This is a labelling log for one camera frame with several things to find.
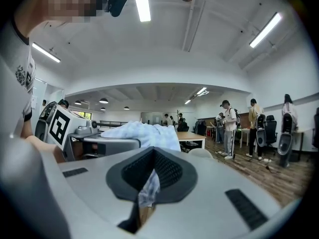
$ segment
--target window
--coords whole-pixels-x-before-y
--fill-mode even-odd
[[[71,110],[73,113],[80,115],[81,117],[86,118],[87,120],[90,120],[92,118],[92,114],[91,113],[86,113],[86,112],[79,112],[79,111],[74,111]]]

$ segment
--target desk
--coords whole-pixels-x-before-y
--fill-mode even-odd
[[[313,130],[313,128],[297,128],[297,130],[295,131],[295,134],[301,134],[300,135],[300,147],[299,147],[299,151],[298,151],[298,161],[300,161],[300,157],[301,157],[301,152],[303,150],[303,143],[304,143],[304,133],[308,130]]]
[[[243,128],[243,129],[241,129],[240,148],[243,146],[244,133],[247,134],[246,145],[248,146],[248,143],[249,143],[250,129],[249,128]],[[257,152],[257,141],[256,140],[255,140],[254,144],[255,144],[255,152]]]
[[[178,141],[201,141],[201,148],[205,149],[205,139],[203,135],[195,134],[192,132],[176,132]]]

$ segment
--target office chair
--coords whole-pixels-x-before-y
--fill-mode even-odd
[[[266,123],[265,123],[265,132],[266,132],[266,147],[271,147],[274,151],[274,148],[272,146],[272,143],[275,143],[277,141],[277,135],[276,132],[277,127],[277,121],[275,121],[275,118],[273,115],[269,115],[266,117]]]

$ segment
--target ceiling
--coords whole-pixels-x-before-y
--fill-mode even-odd
[[[44,22],[30,37],[46,50],[61,59],[55,63],[32,49],[37,63],[57,73],[76,73],[88,65],[93,55],[116,52],[121,48],[152,49],[170,47],[185,52],[217,54],[226,62],[247,70],[256,60],[261,60],[283,43],[298,28],[298,21],[289,5],[283,0],[149,0],[150,22],[140,22],[135,0],[128,0],[117,18],[104,14],[89,22],[61,25]],[[248,44],[275,12],[283,20],[255,49]],[[161,89],[162,98],[169,90]],[[125,99],[137,90],[110,95]]]
[[[139,84],[126,85],[117,88],[102,89],[98,91],[86,92],[78,95],[72,95],[65,99],[71,106],[82,109],[99,111],[101,107],[109,108],[113,104],[123,103],[126,101],[173,101],[176,105],[183,105],[192,95],[202,89],[202,85],[197,84]],[[206,100],[213,96],[220,96],[225,89],[219,87],[208,87],[206,90],[209,94],[197,99]],[[106,98],[109,103],[101,104],[99,100]],[[77,106],[75,101],[82,101],[82,105]]]

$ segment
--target white pants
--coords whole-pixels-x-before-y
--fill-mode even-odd
[[[224,133],[224,149],[225,149],[225,153],[228,156],[232,156],[234,153],[235,133],[236,133],[236,130],[225,131]]]

